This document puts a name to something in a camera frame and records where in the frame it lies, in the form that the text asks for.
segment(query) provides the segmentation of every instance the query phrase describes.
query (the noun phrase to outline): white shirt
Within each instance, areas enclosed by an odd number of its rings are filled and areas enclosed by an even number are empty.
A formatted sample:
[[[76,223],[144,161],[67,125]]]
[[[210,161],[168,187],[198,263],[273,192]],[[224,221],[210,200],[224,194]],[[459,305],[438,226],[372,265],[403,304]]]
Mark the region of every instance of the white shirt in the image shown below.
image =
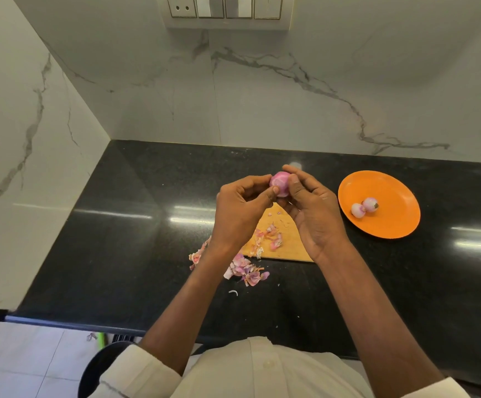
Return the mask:
[[[91,398],[374,398],[368,383],[333,354],[272,345],[264,337],[205,352],[181,377],[132,345],[100,377]],[[451,378],[406,398],[469,398]]]

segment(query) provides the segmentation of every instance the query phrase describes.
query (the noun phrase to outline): rolled-up sleeve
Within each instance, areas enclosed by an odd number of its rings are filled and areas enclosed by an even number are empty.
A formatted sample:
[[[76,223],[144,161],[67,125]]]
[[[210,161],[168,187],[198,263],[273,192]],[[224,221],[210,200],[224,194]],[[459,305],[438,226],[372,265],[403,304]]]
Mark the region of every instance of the rolled-up sleeve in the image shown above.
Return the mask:
[[[470,398],[469,394],[451,377],[414,391],[403,398]]]
[[[181,376],[154,356],[131,345],[100,376],[91,398],[170,397]]]

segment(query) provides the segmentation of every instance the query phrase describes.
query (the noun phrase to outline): white tile floor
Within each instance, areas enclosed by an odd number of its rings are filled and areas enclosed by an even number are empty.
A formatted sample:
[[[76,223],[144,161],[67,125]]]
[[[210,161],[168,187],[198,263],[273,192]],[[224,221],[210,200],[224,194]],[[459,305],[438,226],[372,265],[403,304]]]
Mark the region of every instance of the white tile floor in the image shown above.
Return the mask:
[[[0,398],[76,398],[89,332],[0,323]]]

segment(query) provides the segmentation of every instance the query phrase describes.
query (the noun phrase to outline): pink onion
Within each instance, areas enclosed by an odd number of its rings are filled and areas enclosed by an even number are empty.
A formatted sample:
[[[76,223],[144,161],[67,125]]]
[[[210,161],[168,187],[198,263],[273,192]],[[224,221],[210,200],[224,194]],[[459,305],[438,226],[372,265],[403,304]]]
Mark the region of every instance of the pink onion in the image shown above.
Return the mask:
[[[378,202],[376,199],[368,197],[364,201],[362,201],[362,206],[366,209],[367,212],[375,212],[378,208]]]
[[[289,176],[290,176],[290,173],[277,172],[270,179],[270,187],[272,186],[279,187],[279,194],[277,194],[278,197],[288,196],[288,177]]]
[[[364,208],[361,204],[355,203],[351,206],[351,213],[356,218],[362,218],[364,215],[366,215],[366,208]]]

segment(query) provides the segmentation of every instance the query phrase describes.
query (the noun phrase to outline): black countertop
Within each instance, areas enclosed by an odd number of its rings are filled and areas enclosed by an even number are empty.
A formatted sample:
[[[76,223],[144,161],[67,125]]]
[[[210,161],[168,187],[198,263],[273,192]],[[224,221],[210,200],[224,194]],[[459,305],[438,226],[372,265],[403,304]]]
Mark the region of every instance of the black countertop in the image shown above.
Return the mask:
[[[436,365],[481,384],[481,163],[111,141],[9,321],[144,334],[189,276],[220,186],[291,161],[333,190],[357,170],[412,190],[422,217],[410,236],[377,239],[344,218],[347,232]],[[256,287],[219,285],[200,341],[264,335],[356,357],[316,265],[262,265],[271,275]]]

